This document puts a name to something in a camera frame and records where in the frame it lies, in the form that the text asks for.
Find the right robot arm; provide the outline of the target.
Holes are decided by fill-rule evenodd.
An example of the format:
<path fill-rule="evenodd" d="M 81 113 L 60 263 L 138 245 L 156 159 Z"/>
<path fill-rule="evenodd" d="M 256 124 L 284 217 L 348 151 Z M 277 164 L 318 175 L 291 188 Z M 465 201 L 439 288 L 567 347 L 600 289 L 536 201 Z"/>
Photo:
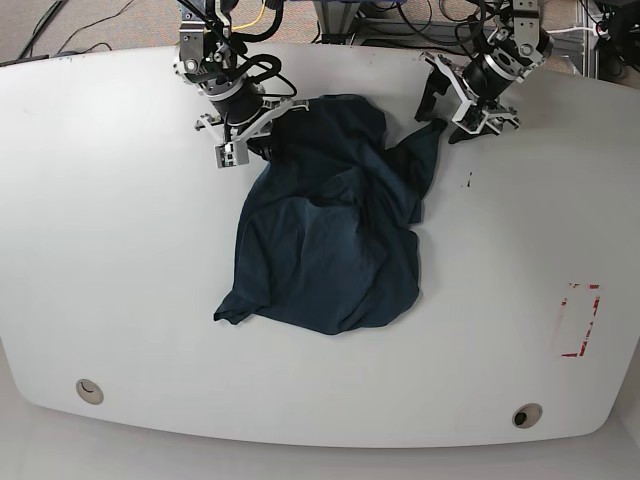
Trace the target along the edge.
<path fill-rule="evenodd" d="M 250 56 L 247 45 L 271 38 L 283 20 L 282 1 L 264 1 L 274 12 L 262 33 L 245 33 L 232 20 L 235 1 L 181 1 L 181 24 L 174 73 L 194 85 L 215 109 L 194 125 L 215 141 L 220 168 L 245 165 L 251 153 L 270 161 L 277 150 L 271 132 L 276 119 L 306 110 L 295 85 L 282 75 L 282 62 L 272 54 Z"/>

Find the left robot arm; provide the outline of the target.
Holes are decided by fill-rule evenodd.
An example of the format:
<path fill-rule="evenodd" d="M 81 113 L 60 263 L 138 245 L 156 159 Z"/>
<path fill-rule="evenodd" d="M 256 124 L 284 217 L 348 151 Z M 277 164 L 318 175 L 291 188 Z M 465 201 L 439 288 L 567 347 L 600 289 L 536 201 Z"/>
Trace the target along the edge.
<path fill-rule="evenodd" d="M 420 104 L 418 122 L 434 114 L 437 98 L 452 90 L 458 106 L 451 121 L 456 126 L 451 144 L 483 135 L 499 135 L 504 129 L 520 128 L 517 111 L 501 103 L 500 96 L 514 83 L 523 82 L 542 66 L 553 50 L 553 39 L 541 27 L 536 1 L 477 1 L 478 11 L 461 24 L 466 37 L 455 34 L 467 63 L 457 64 L 443 55 L 425 55 L 432 65 Z"/>

